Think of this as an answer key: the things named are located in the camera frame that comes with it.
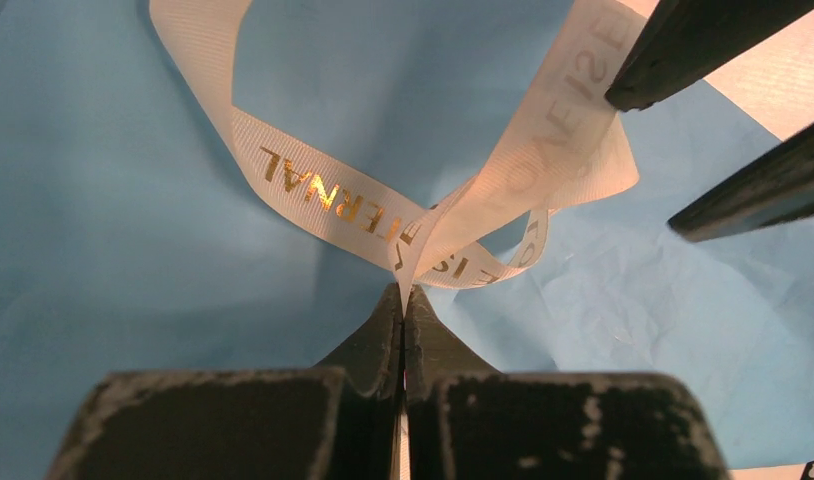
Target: blue paper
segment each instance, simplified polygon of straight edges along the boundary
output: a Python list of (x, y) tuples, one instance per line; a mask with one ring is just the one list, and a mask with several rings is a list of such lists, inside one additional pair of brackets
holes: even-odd
[[(570, 4), (256, 0), (235, 101), (430, 206)], [(665, 226), (777, 140), (704, 83), (623, 121), (639, 185), (554, 217), (526, 274), (431, 291), (437, 313), (504, 370), (677, 376), (731, 467), (814, 459), (814, 220), (702, 245)], [(107, 372), (306, 367), (390, 281), (251, 192), (145, 1), (0, 10), (0, 478), (40, 478)]]

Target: blue fabric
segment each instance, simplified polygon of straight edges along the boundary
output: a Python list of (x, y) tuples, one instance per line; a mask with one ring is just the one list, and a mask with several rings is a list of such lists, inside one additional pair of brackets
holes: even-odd
[[(430, 206), (487, 157), (569, 5), (257, 0), (235, 99)], [(732, 467), (813, 459), (814, 220), (703, 245), (665, 227), (777, 141), (704, 83), (623, 120), (640, 184), (557, 215), (527, 274), (431, 291), (438, 314), (505, 370), (676, 375)], [(256, 198), (147, 2), (0, 10), (0, 478), (40, 478), (106, 372), (308, 366), (391, 279)]]

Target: blue surface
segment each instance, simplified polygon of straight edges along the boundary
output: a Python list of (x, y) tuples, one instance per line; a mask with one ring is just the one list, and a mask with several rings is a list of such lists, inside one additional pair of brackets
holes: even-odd
[[(257, 1), (236, 102), (429, 206), (483, 163), (569, 4)], [(777, 141), (707, 84), (623, 120), (640, 184), (557, 215), (527, 274), (432, 291), (437, 312), (505, 370), (678, 376), (732, 467), (813, 459), (814, 220), (665, 227)], [(256, 198), (145, 1), (6, 3), (0, 479), (40, 478), (106, 372), (308, 366), (391, 278)]]

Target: blue sheet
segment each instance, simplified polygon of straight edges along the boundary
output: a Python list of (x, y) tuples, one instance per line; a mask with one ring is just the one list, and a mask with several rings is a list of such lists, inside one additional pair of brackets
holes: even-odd
[[(486, 159), (570, 4), (256, 0), (235, 101), (430, 206)], [(558, 214), (528, 273), (431, 291), (437, 313), (504, 370), (676, 375), (731, 467), (814, 459), (814, 220), (703, 245), (665, 226), (777, 140), (704, 83), (622, 118), (639, 185)], [(147, 2), (0, 9), (0, 478), (40, 478), (106, 372), (305, 367), (391, 279), (256, 198)]]

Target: white ribbon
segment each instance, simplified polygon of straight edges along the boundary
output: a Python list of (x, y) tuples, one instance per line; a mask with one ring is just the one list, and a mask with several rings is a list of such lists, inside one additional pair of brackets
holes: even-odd
[[(542, 255), (554, 211), (638, 179), (621, 122), (603, 97), (644, 20), (615, 0), (574, 2), (484, 167), (430, 210), (233, 105), (236, 42), (250, 4), (151, 0), (150, 14), (257, 195), (311, 234), (391, 269), (405, 309), (416, 280), (474, 288), (522, 273)], [(477, 243), (527, 211), (509, 263)]]

